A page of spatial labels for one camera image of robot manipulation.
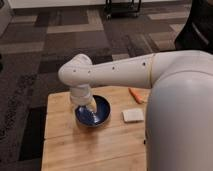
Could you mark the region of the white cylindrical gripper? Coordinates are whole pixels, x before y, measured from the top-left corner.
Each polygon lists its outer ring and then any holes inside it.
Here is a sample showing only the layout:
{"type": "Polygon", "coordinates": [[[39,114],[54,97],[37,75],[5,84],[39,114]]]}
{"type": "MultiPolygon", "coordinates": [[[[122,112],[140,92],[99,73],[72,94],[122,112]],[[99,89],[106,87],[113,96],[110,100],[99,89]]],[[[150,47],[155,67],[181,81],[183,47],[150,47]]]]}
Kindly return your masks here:
{"type": "Polygon", "coordinates": [[[91,87],[88,84],[71,87],[70,100],[78,106],[87,105],[87,108],[92,112],[97,111],[96,101],[92,96],[91,87]]]}

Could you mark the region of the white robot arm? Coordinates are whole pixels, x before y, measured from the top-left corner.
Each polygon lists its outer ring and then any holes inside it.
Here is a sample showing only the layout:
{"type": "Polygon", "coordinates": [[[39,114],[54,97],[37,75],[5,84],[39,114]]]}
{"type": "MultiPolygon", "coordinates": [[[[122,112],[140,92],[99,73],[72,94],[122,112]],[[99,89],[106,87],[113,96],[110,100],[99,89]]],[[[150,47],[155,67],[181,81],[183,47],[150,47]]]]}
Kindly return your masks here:
{"type": "Polygon", "coordinates": [[[213,54],[170,51],[101,64],[78,54],[58,77],[82,105],[92,85],[148,89],[147,171],[213,171],[213,54]]]}

